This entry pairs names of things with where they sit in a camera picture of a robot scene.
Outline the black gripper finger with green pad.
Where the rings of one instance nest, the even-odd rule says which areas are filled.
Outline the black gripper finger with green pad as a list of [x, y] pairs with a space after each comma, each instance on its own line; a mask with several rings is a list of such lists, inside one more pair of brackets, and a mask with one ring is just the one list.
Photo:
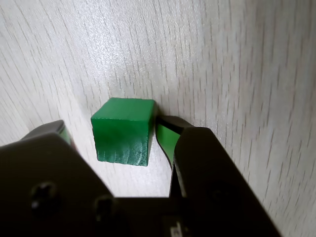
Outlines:
[[110, 237], [113, 196], [57, 120], [0, 148], [3, 237]]
[[183, 220], [192, 236], [279, 236], [211, 129], [158, 116], [156, 138], [172, 165], [169, 194], [186, 202]]

